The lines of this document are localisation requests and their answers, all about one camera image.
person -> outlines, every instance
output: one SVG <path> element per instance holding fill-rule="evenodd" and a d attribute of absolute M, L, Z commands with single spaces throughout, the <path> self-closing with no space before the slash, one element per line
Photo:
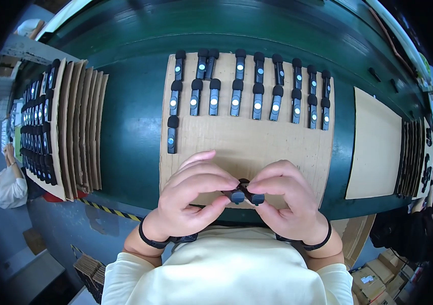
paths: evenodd
<path fill-rule="evenodd" d="M 189 204 L 200 193 L 239 183 L 211 162 L 214 156 L 214 150 L 197 153 L 171 176 L 158 207 L 106 266 L 101 303 L 352 304 L 342 241 L 298 168 L 285 160 L 271 163 L 248 185 L 252 193 L 282 195 L 289 206 L 254 207 L 268 228 L 212 226 L 230 202 L 226 196 L 202 209 Z M 193 242 L 176 242 L 162 264 L 170 236 L 198 232 Z M 305 255 L 283 239 L 302 243 Z"/>
<path fill-rule="evenodd" d="M 40 19 L 28 19 L 22 22 L 13 34 L 35 39 L 44 27 L 44 24 L 45 22 Z"/>
<path fill-rule="evenodd" d="M 43 195 L 44 190 L 35 187 L 33 181 L 25 179 L 25 173 L 22 173 L 15 160 L 12 144 L 7 144 L 3 153 L 7 167 L 0 171 L 0 208 L 19 207 L 26 204 L 27 199 Z"/>

cardboard box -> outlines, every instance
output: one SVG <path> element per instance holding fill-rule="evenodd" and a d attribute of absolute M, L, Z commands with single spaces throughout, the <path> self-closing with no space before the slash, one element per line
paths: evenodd
<path fill-rule="evenodd" d="M 370 304 L 386 290 L 384 283 L 369 267 L 353 272 L 352 277 L 352 291 L 357 295 L 360 304 Z"/>
<path fill-rule="evenodd" d="M 377 299 L 371 302 L 371 305 L 396 305 L 396 302 L 384 291 Z"/>
<path fill-rule="evenodd" d="M 379 259 L 367 262 L 365 266 L 369 267 L 375 274 L 377 274 L 384 284 L 387 284 L 394 278 L 394 274 L 392 274 L 391 270 L 381 263 Z"/>
<path fill-rule="evenodd" d="M 387 249 L 382 252 L 378 258 L 391 272 L 396 275 L 399 273 L 401 268 L 404 266 L 404 262 L 406 258 L 399 259 L 396 254 L 392 251 L 392 249 Z"/>
<path fill-rule="evenodd" d="M 392 281 L 386 284 L 386 292 L 392 298 L 395 298 L 407 282 L 408 279 L 406 279 L 404 275 L 398 274 Z"/>

wireless microphone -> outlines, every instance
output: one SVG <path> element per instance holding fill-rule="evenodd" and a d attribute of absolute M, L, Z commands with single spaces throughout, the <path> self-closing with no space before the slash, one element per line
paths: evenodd
<path fill-rule="evenodd" d="M 183 82 L 174 81 L 171 85 L 171 101 L 169 102 L 169 115 L 177 116 L 179 111 L 179 95 L 183 91 Z"/>
<path fill-rule="evenodd" d="M 252 88 L 253 92 L 253 107 L 252 107 L 252 119 L 260 119 L 262 114 L 262 96 L 264 94 L 264 85 L 256 83 Z"/>
<path fill-rule="evenodd" d="M 264 57 L 264 53 L 256 52 L 253 55 L 253 61 L 255 62 L 255 80 L 254 82 L 263 83 L 264 82 L 264 61 L 266 58 Z"/>
<path fill-rule="evenodd" d="M 270 120 L 277 121 L 277 118 L 279 117 L 282 95 L 284 95 L 284 89 L 282 88 L 282 86 L 274 86 L 274 89 L 272 89 L 272 108 L 270 109 L 269 114 Z"/>
<path fill-rule="evenodd" d="M 205 78 L 207 58 L 208 58 L 208 49 L 200 49 L 198 51 L 198 66 L 196 67 L 196 78 L 199 80 Z"/>
<path fill-rule="evenodd" d="M 310 114 L 310 128 L 316 129 L 316 106 L 318 104 L 318 100 L 316 99 L 316 95 L 310 94 L 308 95 L 308 112 Z"/>
<path fill-rule="evenodd" d="M 176 139 L 177 128 L 179 127 L 179 118 L 177 116 L 170 116 L 167 120 L 167 153 L 176 154 Z"/>
<path fill-rule="evenodd" d="M 274 54 L 272 56 L 274 63 L 274 76 L 276 78 L 276 85 L 284 86 L 284 70 L 282 69 L 282 56 Z"/>
<path fill-rule="evenodd" d="M 237 49 L 235 51 L 236 65 L 235 65 L 235 79 L 244 79 L 245 70 L 245 58 L 247 57 L 247 52 L 244 49 Z"/>
<path fill-rule="evenodd" d="M 294 88 L 291 92 L 291 99 L 293 100 L 291 122 L 299 124 L 299 114 L 301 113 L 301 90 Z"/>
<path fill-rule="evenodd" d="M 220 94 L 221 82 L 219 79 L 212 79 L 210 82 L 210 108 L 208 114 L 211 116 L 218 115 L 218 96 Z"/>
<path fill-rule="evenodd" d="M 174 80 L 184 80 L 184 62 L 186 61 L 186 52 L 184 50 L 177 50 L 176 52 L 176 66 L 174 67 Z"/>
<path fill-rule="evenodd" d="M 293 70 L 294 70 L 294 88 L 301 90 L 301 82 L 303 81 L 303 75 L 301 75 L 301 59 L 293 58 Z"/>
<path fill-rule="evenodd" d="M 191 100 L 189 101 L 189 115 L 199 115 L 199 98 L 203 89 L 203 81 L 199 79 L 193 80 L 191 83 Z"/>
<path fill-rule="evenodd" d="M 242 99 L 242 91 L 244 90 L 243 80 L 234 80 L 232 84 L 232 104 L 230 105 L 230 115 L 238 117 L 240 112 L 240 101 Z"/>
<path fill-rule="evenodd" d="M 210 49 L 208 53 L 208 64 L 206 65 L 205 79 L 210 80 L 213 78 L 213 70 L 215 69 L 216 60 L 220 58 L 218 49 Z"/>
<path fill-rule="evenodd" d="M 316 95 L 316 67 L 312 64 L 308 66 L 308 77 L 310 83 L 310 94 Z"/>
<path fill-rule="evenodd" d="M 322 98 L 321 99 L 321 121 L 323 130 L 328 130 L 328 124 L 330 121 L 330 99 Z"/>

white sleeve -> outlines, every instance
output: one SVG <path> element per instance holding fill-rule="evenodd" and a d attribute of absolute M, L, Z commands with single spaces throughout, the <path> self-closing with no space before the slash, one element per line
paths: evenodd
<path fill-rule="evenodd" d="M 349 305 L 352 297 L 352 276 L 344 264 L 328 265 L 317 271 L 323 281 L 327 304 Z"/>
<path fill-rule="evenodd" d="M 125 304 L 145 273 L 155 267 L 130 253 L 118 254 L 116 261 L 106 266 L 101 304 Z"/>

cardboard sheet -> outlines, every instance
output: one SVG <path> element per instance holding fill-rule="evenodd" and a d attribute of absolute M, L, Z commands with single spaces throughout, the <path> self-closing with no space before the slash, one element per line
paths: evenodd
<path fill-rule="evenodd" d="M 401 158 L 401 117 L 355 87 L 355 143 L 345 199 L 391 195 Z"/>
<path fill-rule="evenodd" d="M 253 105 L 252 87 L 254 82 L 253 56 L 245 61 L 244 90 L 242 92 L 239 117 L 230 116 L 232 82 L 235 79 L 235 55 L 220 54 L 213 77 L 221 81 L 218 116 L 209 116 L 209 82 L 203 81 L 199 116 L 189 115 L 191 82 L 195 78 L 197 54 L 186 55 L 183 91 L 179 101 L 179 128 L 177 129 L 177 154 L 167 153 L 167 120 L 169 99 L 174 80 L 174 55 L 169 56 L 164 88 L 162 130 L 160 145 L 160 182 L 162 190 L 166 181 L 176 172 L 179 165 L 189 156 L 199 151 L 216 149 L 214 162 L 236 178 L 251 180 L 269 163 L 287 159 L 298 166 L 315 192 L 320 203 L 328 179 L 333 131 L 335 121 L 333 78 L 330 80 L 330 125 L 328 131 L 321 130 L 321 116 L 318 116 L 318 129 L 308 128 L 308 74 L 302 68 L 301 118 L 299 124 L 291 123 L 293 88 L 293 67 L 283 63 L 285 73 L 284 96 L 277 122 L 268 119 L 272 88 L 275 84 L 274 65 L 267 58 L 264 62 L 264 88 L 262 119 L 251 119 Z M 318 113 L 321 113 L 322 97 L 321 73 L 317 74 Z M 210 204 L 221 193 L 201 194 L 192 204 Z M 286 207 L 282 196 L 266 195 L 266 200 L 277 208 Z M 230 208 L 252 208 L 250 204 L 229 204 Z"/>
<path fill-rule="evenodd" d="M 98 183 L 99 189 L 101 189 L 101 165 L 100 165 L 100 135 L 101 135 L 101 118 L 103 116 L 103 103 L 105 101 L 105 92 L 106 92 L 106 84 L 108 82 L 108 74 L 103 75 L 103 79 L 101 81 L 101 88 L 99 91 L 99 105 L 98 105 L 98 118 L 97 118 L 97 127 L 96 127 L 96 144 L 97 144 L 97 174 L 98 174 Z"/>
<path fill-rule="evenodd" d="M 52 99 L 52 116 L 51 116 L 51 147 L 52 147 L 52 160 L 54 163 L 54 174 L 57 180 L 57 184 L 52 186 L 45 183 L 37 178 L 35 174 L 27 170 L 27 176 L 30 177 L 36 184 L 42 187 L 44 190 L 48 191 L 52 195 L 62 200 L 66 200 L 66 194 L 64 192 L 64 185 L 62 184 L 61 178 L 61 168 L 59 160 L 59 143 L 58 143 L 58 126 L 57 126 L 57 116 L 59 111 L 59 93 L 60 85 L 62 82 L 62 75 L 64 74 L 64 69 L 66 67 L 66 59 L 61 60 L 59 65 L 59 71 L 57 72 L 57 79 L 55 81 L 56 86 L 54 89 L 54 97 Z"/>
<path fill-rule="evenodd" d="M 71 88 L 71 77 L 73 76 L 74 62 L 66 65 L 62 76 L 61 92 L 59 95 L 59 115 L 57 125 L 59 127 L 59 159 L 61 165 L 62 184 L 66 199 L 74 201 L 73 189 L 71 188 L 71 176 L 69 175 L 68 156 L 67 156 L 67 110 L 69 103 L 69 90 Z"/>

